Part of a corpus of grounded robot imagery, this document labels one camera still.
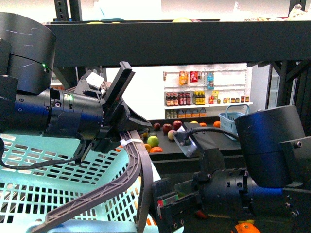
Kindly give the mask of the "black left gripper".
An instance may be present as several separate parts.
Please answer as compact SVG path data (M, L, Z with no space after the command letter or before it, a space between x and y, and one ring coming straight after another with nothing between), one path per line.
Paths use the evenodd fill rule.
M73 160L82 161L96 140L111 143L117 130L145 133L152 124L138 115L122 100L134 72L126 61L102 95L102 88L80 80L74 92L50 90L50 107L45 137L76 138L80 140Z

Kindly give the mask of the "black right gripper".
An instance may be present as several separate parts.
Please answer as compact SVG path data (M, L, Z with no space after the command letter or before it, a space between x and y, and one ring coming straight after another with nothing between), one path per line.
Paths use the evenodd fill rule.
M230 233L241 223L254 225L253 185L246 170L225 169L222 155L205 152L192 180L173 186L155 181L150 209L160 233Z

